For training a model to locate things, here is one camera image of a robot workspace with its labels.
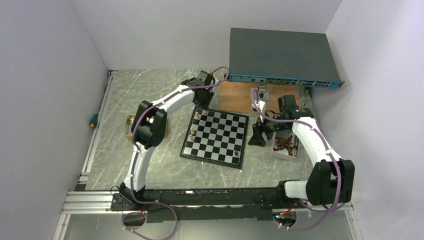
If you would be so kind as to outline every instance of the plastic container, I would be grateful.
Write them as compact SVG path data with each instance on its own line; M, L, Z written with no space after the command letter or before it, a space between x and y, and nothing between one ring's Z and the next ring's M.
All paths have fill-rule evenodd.
M125 120L125 128L123 129L123 135L126 137L126 139L131 141L131 137L133 136L133 133L131 132L131 126L133 126L134 118L136 115L128 115L126 116Z
M274 151L274 148L277 148L277 138L276 138L277 136L283 137L285 139L288 139L290 136L293 136L291 139L292 146L294 145L298 146L297 149L292 150L293 156L289 155L289 151L287 149ZM290 130L278 131L278 132L274 132L274 134L272 135L272 145L271 145L270 154L273 157L293 161L293 160L296 160L296 158L298 157L298 152L300 147L301 147L301 141L299 141L299 138L292 131Z

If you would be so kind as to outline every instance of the wooden board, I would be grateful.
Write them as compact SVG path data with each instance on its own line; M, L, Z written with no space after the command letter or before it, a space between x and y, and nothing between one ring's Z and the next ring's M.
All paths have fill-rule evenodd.
M251 88L257 88L257 83L229 82L225 81L219 86L219 110L239 113L254 113L252 110ZM280 112L278 107L278 98L284 95L294 95L296 103L301 106L301 97L297 86L270 85L269 103L266 104L266 110Z

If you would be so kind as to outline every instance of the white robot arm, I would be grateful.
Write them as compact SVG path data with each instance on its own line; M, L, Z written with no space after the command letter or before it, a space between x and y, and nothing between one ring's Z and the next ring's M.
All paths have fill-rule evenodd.
M255 105L262 113L265 112L265 103L263 101L258 100ZM265 146L266 142L262 137L263 133L265 133L268 140L270 140L274 132L291 130L304 145L313 166L312 173L307 181L281 181L277 187L277 191L280 192L280 197L282 199L307 200L314 206L332 204L336 196L337 180L332 177L336 176L336 168L330 157L331 153L340 168L340 177L342 179L338 203L349 202L352 196L355 173L355 166L352 161L342 159L342 157L331 148L324 137L321 139L315 132L321 133L313 114L308 108L299 108L296 105L294 95L280 97L278 99L278 105L281 115L275 116L274 119L283 121L297 120L308 125L293 121L271 121L260 115L252 126L253 135L248 144Z
M193 102L195 98L195 91L193 90L182 91L187 88L189 88L189 86L180 85L175 91L171 92L167 96L157 101L152 102L152 104L155 105L157 103L163 102L165 99L168 98L168 96L172 95L174 92L181 91L180 94L176 95L175 97L167 101L165 104L158 107L158 109L165 111L167 113L167 116L170 116L178 109ZM155 120L154 117L150 118L149 122L152 124L154 120ZM138 154L137 159L135 159L138 148L136 146L133 147L130 166L132 166L134 163L134 160L136 160L135 172L134 172L134 191L138 192L146 186L147 169L149 167L149 162L152 157L153 151L155 150L156 147L151 146L148 149L145 149L145 146L141 144L140 142L135 142L135 144L138 145L138 147L141 149L140 150L141 152ZM131 168L129 168L123 183L126 186L130 186L130 183L131 183L130 181L131 181Z

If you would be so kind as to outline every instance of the gray marble surface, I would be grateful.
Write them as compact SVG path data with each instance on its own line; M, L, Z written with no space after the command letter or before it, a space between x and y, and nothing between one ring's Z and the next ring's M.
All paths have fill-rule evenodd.
M133 145L124 136L127 115L135 114L141 101L154 101L172 92L186 79L197 77L199 69L120 70L112 83L112 96L104 111L100 139L95 152L86 190L109 190L124 180L129 168ZM223 76L218 71L215 77ZM305 90L299 88L302 103ZM219 88L210 104L218 109ZM312 110L307 98L306 106ZM148 189L247 188L275 187L283 180L307 180L311 161L301 146L296 160L270 156L271 141L266 147L246 144L242 169L180 157L181 147L194 105L189 104L168 117L168 137L156 148L147 171ZM249 125L257 114L249 116ZM252 135L249 127L247 139Z

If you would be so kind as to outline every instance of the black and white checkered pattern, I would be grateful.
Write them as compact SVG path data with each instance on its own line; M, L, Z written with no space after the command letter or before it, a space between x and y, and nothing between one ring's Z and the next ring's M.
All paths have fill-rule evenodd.
M248 122L248 116L195 108L180 156L241 169ZM193 140L189 137L191 127Z

